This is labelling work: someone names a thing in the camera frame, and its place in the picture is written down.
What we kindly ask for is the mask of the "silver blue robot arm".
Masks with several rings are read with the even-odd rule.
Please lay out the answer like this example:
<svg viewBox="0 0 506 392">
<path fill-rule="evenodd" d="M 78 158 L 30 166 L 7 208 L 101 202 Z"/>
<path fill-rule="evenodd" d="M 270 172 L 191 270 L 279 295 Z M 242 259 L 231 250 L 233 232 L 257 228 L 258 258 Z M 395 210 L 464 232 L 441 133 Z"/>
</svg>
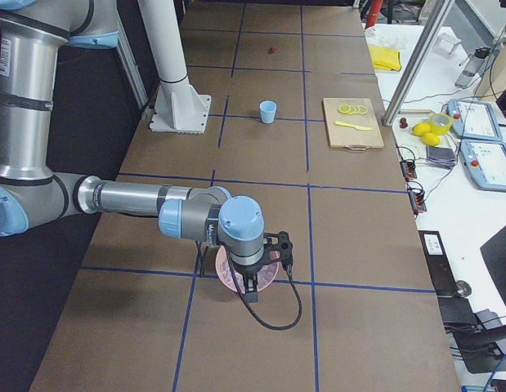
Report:
<svg viewBox="0 0 506 392">
<path fill-rule="evenodd" d="M 172 238 L 223 246 L 238 293 L 257 300 L 269 260 L 258 203 L 207 189 L 55 173 L 46 164 L 57 52 L 68 45 L 110 49 L 119 42 L 114 1 L 0 1 L 0 237 L 78 213 L 157 219 Z"/>
</svg>

